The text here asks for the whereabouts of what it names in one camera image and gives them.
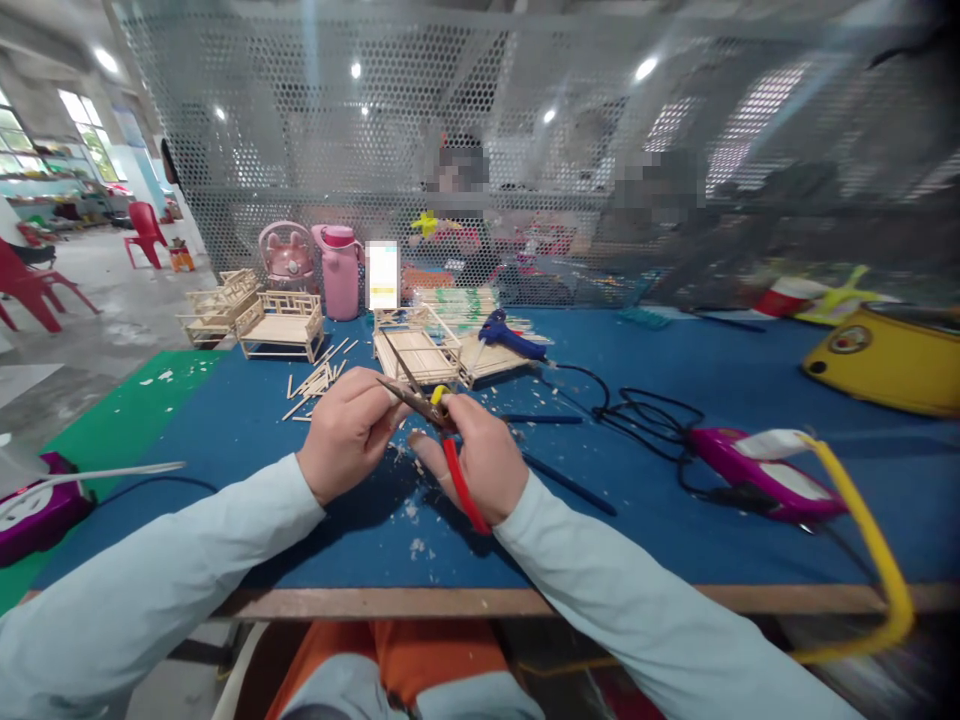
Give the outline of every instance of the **hand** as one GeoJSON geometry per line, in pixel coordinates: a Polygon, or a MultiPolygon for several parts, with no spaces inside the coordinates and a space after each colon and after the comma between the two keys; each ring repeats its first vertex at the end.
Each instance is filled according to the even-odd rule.
{"type": "Polygon", "coordinates": [[[367,368],[353,368],[313,409],[297,462],[317,502],[326,505],[358,485],[380,462],[400,421],[410,414],[367,368]]]}
{"type": "MultiPolygon", "coordinates": [[[[527,486],[527,470],[510,429],[468,395],[445,395],[444,404],[463,437],[460,467],[477,508],[491,525],[513,512],[527,486]]],[[[443,491],[460,507],[450,468],[440,444],[421,432],[410,434],[410,447],[433,473],[443,491]]]]}

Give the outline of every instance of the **red-handled pliers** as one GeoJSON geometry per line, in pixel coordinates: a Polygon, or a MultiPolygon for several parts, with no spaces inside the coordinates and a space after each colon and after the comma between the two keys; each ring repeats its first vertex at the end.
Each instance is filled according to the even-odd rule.
{"type": "Polygon", "coordinates": [[[481,535],[490,535],[492,533],[490,526],[487,524],[487,521],[483,519],[483,515],[480,514],[480,509],[473,501],[473,497],[470,495],[470,489],[467,487],[467,480],[464,478],[463,470],[460,467],[460,457],[457,455],[457,442],[453,438],[453,436],[457,434],[456,423],[453,422],[443,405],[440,404],[440,398],[445,393],[451,392],[451,390],[443,385],[438,385],[433,392],[432,399],[427,400],[419,383],[417,383],[413,377],[413,373],[410,372],[407,364],[403,361],[403,358],[400,357],[397,348],[390,342],[389,333],[384,333],[384,338],[386,338],[390,349],[393,350],[393,354],[397,358],[397,364],[406,375],[403,380],[406,380],[406,382],[410,384],[410,387],[413,388],[416,394],[409,393],[383,380],[380,380],[380,384],[416,410],[426,418],[427,422],[437,428],[440,433],[440,440],[443,443],[443,454],[447,459],[447,467],[450,468],[450,477],[453,478],[453,486],[457,491],[457,497],[460,498],[460,506],[473,524],[474,530],[481,535]]]}

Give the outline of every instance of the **perforated metal sheet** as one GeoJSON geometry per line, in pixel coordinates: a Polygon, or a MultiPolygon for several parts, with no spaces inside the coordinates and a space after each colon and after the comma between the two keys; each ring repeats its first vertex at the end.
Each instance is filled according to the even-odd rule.
{"type": "Polygon", "coordinates": [[[857,262],[893,294],[955,292],[949,66],[865,69],[914,31],[117,6],[216,270],[259,271],[259,231],[290,219],[401,240],[407,265],[495,282],[511,304],[620,305],[654,275],[659,300],[748,301],[765,275],[857,262]],[[486,165],[446,192],[438,149],[464,136],[486,165]],[[428,208],[476,234],[413,247],[428,208]]]}

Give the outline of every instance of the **orange pants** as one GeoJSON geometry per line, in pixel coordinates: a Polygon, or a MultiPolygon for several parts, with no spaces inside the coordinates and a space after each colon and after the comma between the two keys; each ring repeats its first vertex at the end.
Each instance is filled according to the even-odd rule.
{"type": "Polygon", "coordinates": [[[314,622],[266,720],[277,720],[314,671],[341,653],[365,655],[377,663],[383,687],[407,708],[424,690],[508,669],[486,620],[314,622]]]}

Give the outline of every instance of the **blue table mat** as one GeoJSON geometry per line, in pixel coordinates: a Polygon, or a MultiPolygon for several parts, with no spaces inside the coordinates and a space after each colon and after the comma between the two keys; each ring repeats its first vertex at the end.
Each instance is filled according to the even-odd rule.
{"type": "MultiPolygon", "coordinates": [[[[748,333],[701,320],[650,331],[602,310],[526,310],[538,333],[556,341],[548,356],[587,367],[611,390],[621,386],[675,397],[704,410],[705,426],[758,432],[813,428],[851,473],[883,529],[909,582],[960,577],[960,483],[956,425],[853,400],[798,369],[826,334],[791,321],[748,333]]],[[[347,368],[376,367],[365,318],[327,321],[325,347],[359,340],[347,368]]],[[[342,351],[337,362],[342,361],[342,351]]],[[[306,362],[224,358],[213,377],[183,405],[144,463],[185,460],[181,474],[217,487],[243,480],[296,451],[309,425],[281,422],[296,387],[312,370],[306,362]]],[[[496,413],[579,412],[601,400],[589,378],[543,368],[523,372],[475,393],[496,413]]],[[[303,414],[312,401],[298,411],[303,414]]],[[[409,421],[377,471],[328,507],[309,538],[244,581],[248,588],[476,587],[515,588],[528,580],[495,540],[476,535],[462,514],[421,478],[406,448],[409,421]]],[[[820,584],[867,581],[825,536],[704,504],[677,485],[675,468],[637,443],[587,420],[583,425],[519,427],[521,447],[613,503],[610,518],[546,481],[571,507],[608,522],[662,565],[691,583],[718,585],[820,584]]],[[[816,461],[800,466],[818,477],[816,461]]],[[[720,480],[703,463],[688,481],[720,480]]],[[[121,483],[122,492],[140,478],[121,483]]],[[[150,520],[200,499],[202,489],[157,482],[98,508],[35,581],[42,589],[150,520]]],[[[867,557],[850,518],[837,530],[867,557]]]]}

